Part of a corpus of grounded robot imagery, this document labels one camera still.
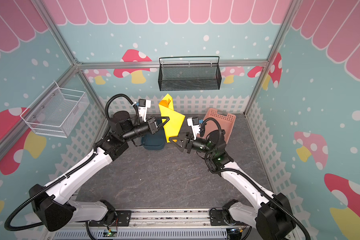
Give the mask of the yellow paper napkin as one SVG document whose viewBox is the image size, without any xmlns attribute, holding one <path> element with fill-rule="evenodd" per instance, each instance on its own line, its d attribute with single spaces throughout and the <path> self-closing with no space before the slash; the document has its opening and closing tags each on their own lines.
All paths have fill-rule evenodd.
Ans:
<svg viewBox="0 0 360 240">
<path fill-rule="evenodd" d="M 159 103 L 162 117 L 169 117 L 170 120 L 164 125 L 167 143 L 170 137 L 177 137 L 185 120 L 185 115 L 180 114 L 174 109 L 174 102 L 171 95 L 167 94 Z"/>
</svg>

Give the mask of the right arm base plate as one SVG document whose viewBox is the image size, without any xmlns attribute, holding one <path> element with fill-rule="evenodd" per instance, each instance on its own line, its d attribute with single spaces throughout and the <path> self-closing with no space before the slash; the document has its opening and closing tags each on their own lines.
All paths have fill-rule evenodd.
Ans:
<svg viewBox="0 0 360 240">
<path fill-rule="evenodd" d="M 228 211 L 211 208 L 209 210 L 211 226 L 246 226 L 247 224 L 235 221 Z"/>
</svg>

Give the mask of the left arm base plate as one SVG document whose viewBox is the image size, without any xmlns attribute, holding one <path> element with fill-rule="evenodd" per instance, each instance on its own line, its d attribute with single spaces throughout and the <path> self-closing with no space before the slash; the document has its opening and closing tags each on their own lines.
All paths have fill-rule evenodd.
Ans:
<svg viewBox="0 0 360 240">
<path fill-rule="evenodd" d="M 128 227 L 132 218 L 132 211 L 116 210 L 114 215 L 101 221 L 90 221 L 90 227 Z"/>
</svg>

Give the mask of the dark teal plastic tub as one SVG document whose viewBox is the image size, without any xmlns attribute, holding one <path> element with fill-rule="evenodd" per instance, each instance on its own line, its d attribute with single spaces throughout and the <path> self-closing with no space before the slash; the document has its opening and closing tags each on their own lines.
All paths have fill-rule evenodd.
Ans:
<svg viewBox="0 0 360 240">
<path fill-rule="evenodd" d="M 146 150 L 159 151 L 162 150 L 166 144 L 166 136 L 163 128 L 159 129 L 157 133 L 143 136 L 141 139 L 142 146 Z"/>
</svg>

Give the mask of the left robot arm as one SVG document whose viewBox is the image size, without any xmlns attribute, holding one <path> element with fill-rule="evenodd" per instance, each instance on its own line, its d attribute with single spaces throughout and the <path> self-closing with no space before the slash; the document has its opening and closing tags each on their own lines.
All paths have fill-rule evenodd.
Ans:
<svg viewBox="0 0 360 240">
<path fill-rule="evenodd" d="M 133 123 L 127 111 L 109 114 L 111 103 L 117 98 L 126 99 L 134 108 L 136 121 Z M 109 226 L 114 224 L 118 215 L 116 209 L 108 201 L 77 202 L 71 200 L 72 195 L 92 176 L 120 157 L 129 147 L 129 142 L 149 133 L 155 134 L 170 121 L 169 117 L 151 117 L 141 119 L 139 103 L 133 102 L 125 94 L 112 96 L 105 105 L 107 133 L 96 143 L 93 149 L 76 165 L 48 184 L 34 185 L 30 189 L 30 197 L 17 207 L 7 218 L 4 228 L 7 231 L 22 231 L 39 226 L 45 226 L 54 232 L 69 223 L 97 221 Z M 40 219 L 39 223 L 12 226 L 15 216 L 31 204 L 34 213 Z"/>
</svg>

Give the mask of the pink perforated plastic basket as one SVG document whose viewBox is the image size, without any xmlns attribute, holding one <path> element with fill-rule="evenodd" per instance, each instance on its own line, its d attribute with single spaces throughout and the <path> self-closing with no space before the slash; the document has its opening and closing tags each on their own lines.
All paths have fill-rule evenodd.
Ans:
<svg viewBox="0 0 360 240">
<path fill-rule="evenodd" d="M 204 117 L 204 120 L 206 120 L 207 118 L 214 118 L 215 120 L 217 120 L 222 130 L 225 131 L 224 138 L 225 138 L 225 142 L 228 143 L 233 131 L 236 116 L 224 111 L 220 111 L 218 109 L 209 108 L 207 114 Z M 210 134 L 212 131 L 217 129 L 218 128 L 215 123 L 208 122 L 206 125 L 206 131 L 205 131 L 205 135 L 203 136 L 203 139 L 206 139 L 208 134 Z"/>
</svg>

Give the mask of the aluminium front rail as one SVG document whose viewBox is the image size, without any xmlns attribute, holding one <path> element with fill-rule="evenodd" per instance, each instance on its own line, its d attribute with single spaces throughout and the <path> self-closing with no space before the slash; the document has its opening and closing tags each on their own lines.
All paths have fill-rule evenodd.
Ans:
<svg viewBox="0 0 360 240">
<path fill-rule="evenodd" d="M 208 208 L 195 209 L 131 209 L 132 218 L 128 227 L 110 227 L 111 229 L 196 229 L 196 228 L 237 228 L 244 226 L 211 226 Z M 107 207 L 79 207 L 71 218 L 63 214 L 52 213 L 43 221 L 50 232 L 58 231 L 68 226 L 79 226 L 87 221 L 101 221 L 115 214 L 116 210 Z M 246 218 L 240 222 L 255 226 Z"/>
</svg>

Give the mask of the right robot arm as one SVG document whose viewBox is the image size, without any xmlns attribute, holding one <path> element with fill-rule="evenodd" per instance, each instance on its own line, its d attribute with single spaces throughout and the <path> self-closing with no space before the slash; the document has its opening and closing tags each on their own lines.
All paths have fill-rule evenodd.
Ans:
<svg viewBox="0 0 360 240">
<path fill-rule="evenodd" d="M 306 227 L 293 215 L 288 198 L 267 190 L 247 175 L 226 151 L 225 130 L 214 118 L 202 122 L 198 118 L 188 118 L 191 133 L 180 133 L 170 137 L 170 143 L 181 151 L 192 150 L 203 153 L 208 171 L 231 183 L 251 203 L 247 207 L 232 200 L 223 207 L 228 225 L 244 223 L 256 229 L 264 240 L 284 240 L 295 228 L 304 237 L 311 236 Z"/>
</svg>

